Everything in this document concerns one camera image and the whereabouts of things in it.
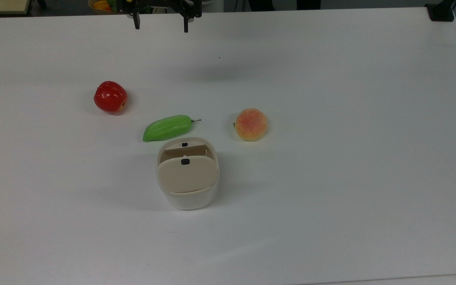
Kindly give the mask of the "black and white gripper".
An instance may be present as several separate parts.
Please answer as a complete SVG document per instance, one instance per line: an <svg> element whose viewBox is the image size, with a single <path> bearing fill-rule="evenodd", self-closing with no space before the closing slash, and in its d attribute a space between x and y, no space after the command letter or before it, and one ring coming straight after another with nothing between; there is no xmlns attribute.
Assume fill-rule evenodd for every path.
<svg viewBox="0 0 456 285"><path fill-rule="evenodd" d="M118 0L117 12L134 15L135 29L141 27L139 12L146 7L172 9L183 16L183 31L188 33L189 19L200 18L202 4L200 0Z"/></svg>

